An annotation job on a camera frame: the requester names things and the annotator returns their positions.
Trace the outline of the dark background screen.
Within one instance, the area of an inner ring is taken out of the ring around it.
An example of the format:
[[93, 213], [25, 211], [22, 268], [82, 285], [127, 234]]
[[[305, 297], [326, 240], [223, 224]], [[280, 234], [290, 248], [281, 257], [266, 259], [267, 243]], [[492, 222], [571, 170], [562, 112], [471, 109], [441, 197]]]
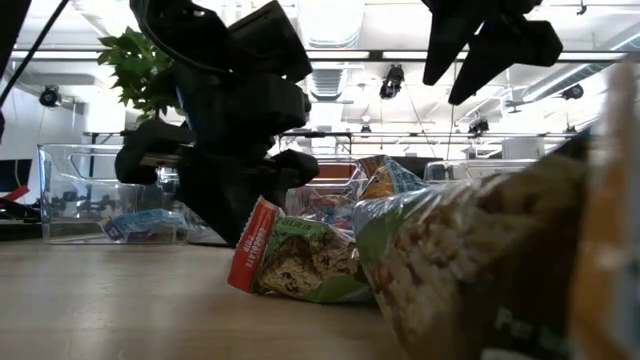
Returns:
[[0, 192], [12, 192], [27, 185], [31, 166], [31, 159], [0, 160]]

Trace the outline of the red background object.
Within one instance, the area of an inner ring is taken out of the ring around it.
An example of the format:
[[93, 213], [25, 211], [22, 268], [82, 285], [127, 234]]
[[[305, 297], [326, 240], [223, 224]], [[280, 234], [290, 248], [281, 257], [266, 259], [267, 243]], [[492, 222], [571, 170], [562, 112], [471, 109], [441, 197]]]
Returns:
[[28, 186], [22, 185], [17, 187], [12, 192], [0, 196], [0, 208], [9, 208], [11, 206], [17, 205], [17, 200], [26, 195], [28, 192]]

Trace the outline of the chocolate chip granola bar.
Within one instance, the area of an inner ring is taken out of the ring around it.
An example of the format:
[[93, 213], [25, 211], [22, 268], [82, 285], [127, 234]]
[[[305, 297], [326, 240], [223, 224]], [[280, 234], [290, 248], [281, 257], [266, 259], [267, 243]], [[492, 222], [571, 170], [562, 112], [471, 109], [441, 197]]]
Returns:
[[327, 223], [288, 216], [260, 197], [237, 244], [228, 284], [249, 294], [369, 303], [355, 240]]

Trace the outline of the peanut butter granola bar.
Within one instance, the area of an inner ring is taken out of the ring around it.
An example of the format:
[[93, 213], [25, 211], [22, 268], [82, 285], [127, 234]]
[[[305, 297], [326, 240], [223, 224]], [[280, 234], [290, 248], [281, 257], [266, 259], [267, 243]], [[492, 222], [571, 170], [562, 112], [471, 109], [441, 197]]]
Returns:
[[524, 169], [366, 200], [364, 273], [403, 360], [640, 360], [640, 56]]

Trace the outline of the multicoloured granola bar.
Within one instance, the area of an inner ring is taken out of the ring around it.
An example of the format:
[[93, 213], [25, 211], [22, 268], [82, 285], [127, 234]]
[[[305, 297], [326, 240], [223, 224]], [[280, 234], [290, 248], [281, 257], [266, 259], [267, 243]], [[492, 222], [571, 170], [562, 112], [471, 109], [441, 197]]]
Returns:
[[344, 195], [322, 195], [311, 198], [301, 211], [301, 216], [347, 229], [352, 226], [355, 201]]

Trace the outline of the blue granola bar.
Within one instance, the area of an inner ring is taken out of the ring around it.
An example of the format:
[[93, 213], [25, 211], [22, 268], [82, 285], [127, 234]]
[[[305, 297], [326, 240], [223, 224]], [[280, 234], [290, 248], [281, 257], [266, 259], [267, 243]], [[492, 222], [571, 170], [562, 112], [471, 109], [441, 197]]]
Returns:
[[133, 216], [106, 217], [98, 225], [110, 240], [119, 244], [172, 243], [176, 238], [175, 228], [159, 220], [138, 221]]
[[187, 227], [183, 214], [160, 208], [119, 215], [112, 221], [119, 230], [126, 233], [150, 231], [160, 226], [180, 229]]

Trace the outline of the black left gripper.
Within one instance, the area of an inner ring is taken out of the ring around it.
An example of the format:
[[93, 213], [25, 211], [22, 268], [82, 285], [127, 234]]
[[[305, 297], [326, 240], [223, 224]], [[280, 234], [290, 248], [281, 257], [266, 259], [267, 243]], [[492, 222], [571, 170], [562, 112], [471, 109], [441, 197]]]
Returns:
[[158, 168], [177, 169], [177, 200], [185, 207], [189, 244], [230, 246], [209, 224], [220, 196], [205, 177], [233, 184], [236, 246], [260, 196], [283, 208], [286, 188], [318, 175], [311, 155], [268, 154], [276, 136], [305, 123], [310, 104], [295, 83], [270, 73], [217, 75], [175, 65], [154, 85], [174, 89], [186, 124], [144, 122], [126, 136], [115, 174], [122, 183], [147, 185], [156, 181]]

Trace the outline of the green leafy plant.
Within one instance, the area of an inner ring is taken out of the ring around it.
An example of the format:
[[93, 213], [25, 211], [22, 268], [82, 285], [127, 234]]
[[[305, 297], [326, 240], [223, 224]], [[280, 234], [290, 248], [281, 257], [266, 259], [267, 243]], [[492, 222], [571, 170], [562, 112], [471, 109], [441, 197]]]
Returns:
[[169, 109], [184, 112], [172, 78], [174, 61], [143, 33], [127, 27], [119, 36], [99, 38], [104, 49], [97, 63], [113, 67], [112, 88], [120, 89], [119, 102], [139, 112], [138, 122], [159, 120]]

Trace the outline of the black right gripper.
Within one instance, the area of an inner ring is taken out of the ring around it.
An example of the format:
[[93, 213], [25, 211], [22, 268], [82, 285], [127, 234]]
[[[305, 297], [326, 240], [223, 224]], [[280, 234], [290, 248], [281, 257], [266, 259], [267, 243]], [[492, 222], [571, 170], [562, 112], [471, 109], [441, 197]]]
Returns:
[[431, 12], [425, 85], [435, 85], [469, 42], [449, 96], [452, 105], [462, 104], [514, 64], [550, 67], [563, 51], [549, 21], [520, 16], [530, 13], [543, 0], [421, 1]]

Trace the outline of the clear plastic bin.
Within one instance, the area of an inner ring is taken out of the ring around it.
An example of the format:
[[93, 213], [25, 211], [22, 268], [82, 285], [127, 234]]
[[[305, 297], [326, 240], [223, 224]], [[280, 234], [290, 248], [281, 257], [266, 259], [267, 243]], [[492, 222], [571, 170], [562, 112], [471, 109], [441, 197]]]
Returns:
[[[284, 211], [287, 215], [301, 217], [301, 211], [311, 198], [322, 195], [344, 195], [356, 202], [368, 183], [368, 178], [355, 159], [321, 158], [320, 173], [302, 187], [290, 189], [286, 195]], [[353, 233], [352, 226], [347, 229]]]
[[[43, 239], [49, 244], [119, 244], [110, 240], [98, 222], [106, 217], [149, 209], [166, 209], [185, 217], [175, 200], [177, 175], [161, 169], [150, 185], [117, 180], [118, 145], [40, 144], [40, 203]], [[175, 228], [175, 244], [186, 241], [186, 228]]]
[[463, 181], [520, 171], [532, 163], [530, 159], [437, 161], [426, 165], [423, 177], [428, 182]]

